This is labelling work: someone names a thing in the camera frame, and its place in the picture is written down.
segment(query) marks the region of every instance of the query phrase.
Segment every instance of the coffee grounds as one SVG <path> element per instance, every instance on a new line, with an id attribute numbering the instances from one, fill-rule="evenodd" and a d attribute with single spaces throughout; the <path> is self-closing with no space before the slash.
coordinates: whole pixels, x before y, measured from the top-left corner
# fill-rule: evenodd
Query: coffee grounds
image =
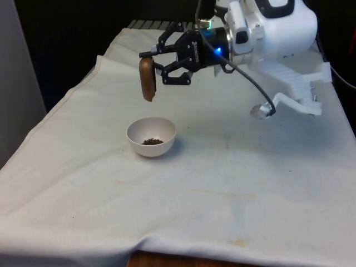
<path id="1" fill-rule="evenodd" d="M 148 140 L 145 140 L 142 144 L 145 145 L 145 146 L 152 146 L 152 145 L 159 145 L 163 143 L 163 141 L 159 140 L 159 139 L 148 139 Z"/>

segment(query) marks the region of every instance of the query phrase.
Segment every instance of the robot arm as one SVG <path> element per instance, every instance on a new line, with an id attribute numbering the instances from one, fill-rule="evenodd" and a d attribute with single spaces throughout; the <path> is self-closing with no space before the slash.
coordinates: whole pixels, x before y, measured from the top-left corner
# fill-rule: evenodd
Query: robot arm
<path id="1" fill-rule="evenodd" d="M 166 46 L 174 32 L 183 34 L 175 44 Z M 251 70 L 280 80 L 287 86 L 289 96 L 278 93 L 273 99 L 274 106 L 282 102 L 298 112 L 320 115 L 321 104 L 316 102 L 310 83 L 331 81 L 328 63 L 321 66 L 318 73 L 308 75 L 296 73 L 280 63 L 284 58 L 306 52 L 316 35 L 316 15 L 303 0 L 219 0 L 211 28 L 188 31 L 182 23 L 174 23 L 162 34 L 158 44 L 151 51 L 140 53 L 140 57 L 141 62 L 151 59 L 152 68 L 162 76 L 166 85 L 190 85 L 193 73 L 209 66 L 220 65 L 224 72 L 232 73 L 234 70 L 226 69 L 226 61 L 235 65 L 246 64 Z M 177 60 L 167 66 L 152 59 L 152 56 L 170 52 L 177 54 Z M 181 67 L 187 72 L 180 77 L 169 76 Z M 151 101 L 155 86 L 145 87 L 152 83 L 142 81 L 143 76 L 142 90 L 144 96 L 150 95 L 145 99 Z M 271 109 L 270 101 L 255 106 L 251 113 L 266 118 L 272 115 Z"/>

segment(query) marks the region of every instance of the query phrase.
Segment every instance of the white tablecloth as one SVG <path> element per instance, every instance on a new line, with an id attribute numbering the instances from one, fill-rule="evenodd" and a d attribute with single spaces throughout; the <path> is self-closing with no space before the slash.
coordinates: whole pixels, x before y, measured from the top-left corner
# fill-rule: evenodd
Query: white tablecloth
<path id="1" fill-rule="evenodd" d="M 265 102 L 238 74 L 157 79 L 142 98 L 138 52 L 157 30 L 124 30 L 93 72 L 34 128 L 0 172 L 1 266 L 123 266 L 136 249 L 280 266 L 356 266 L 356 142 L 331 84 L 321 117 Z M 160 62 L 174 57 L 162 56 Z M 309 52 L 291 64 L 321 62 Z M 275 81 L 254 77 L 274 94 Z M 177 127 L 158 159 L 126 140 L 133 121 Z"/>

